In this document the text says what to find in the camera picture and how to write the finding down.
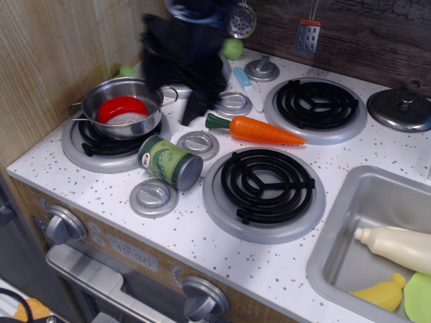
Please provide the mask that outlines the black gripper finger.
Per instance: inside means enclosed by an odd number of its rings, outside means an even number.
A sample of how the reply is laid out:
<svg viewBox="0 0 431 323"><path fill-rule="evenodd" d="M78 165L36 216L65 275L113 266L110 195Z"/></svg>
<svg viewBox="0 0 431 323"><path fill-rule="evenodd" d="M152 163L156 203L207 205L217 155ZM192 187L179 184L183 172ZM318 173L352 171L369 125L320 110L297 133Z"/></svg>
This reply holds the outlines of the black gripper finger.
<svg viewBox="0 0 431 323"><path fill-rule="evenodd" d="M154 55L143 56L143 74L147 87L155 91L164 85L170 85L172 71L166 60Z"/></svg>
<svg viewBox="0 0 431 323"><path fill-rule="evenodd" d="M193 91L187 99L181 125L189 126L196 118L203 116L209 109L209 100L205 92Z"/></svg>

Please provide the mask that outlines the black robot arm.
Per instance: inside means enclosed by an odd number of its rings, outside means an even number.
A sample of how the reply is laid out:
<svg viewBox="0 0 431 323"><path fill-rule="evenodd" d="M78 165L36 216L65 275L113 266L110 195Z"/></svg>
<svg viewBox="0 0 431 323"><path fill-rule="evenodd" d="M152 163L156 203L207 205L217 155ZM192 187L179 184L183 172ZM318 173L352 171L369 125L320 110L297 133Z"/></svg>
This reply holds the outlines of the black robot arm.
<svg viewBox="0 0 431 323"><path fill-rule="evenodd" d="M181 125L215 108L226 88L219 53L237 1L165 1L169 16L146 13L142 20L143 74L150 90L179 78L191 94Z"/></svg>

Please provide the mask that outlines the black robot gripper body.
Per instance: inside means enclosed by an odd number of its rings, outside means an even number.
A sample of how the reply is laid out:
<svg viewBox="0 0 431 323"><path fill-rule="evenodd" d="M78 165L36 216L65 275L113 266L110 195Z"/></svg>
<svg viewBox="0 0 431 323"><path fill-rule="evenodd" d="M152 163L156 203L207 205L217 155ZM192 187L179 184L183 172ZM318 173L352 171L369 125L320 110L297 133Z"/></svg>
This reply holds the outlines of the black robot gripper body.
<svg viewBox="0 0 431 323"><path fill-rule="evenodd" d="M226 88L219 51L225 35L207 24L191 24L177 18L165 20L154 14L142 17L143 55L160 57L169 64L172 81L179 78L192 92L205 92L209 109L216 105Z"/></svg>

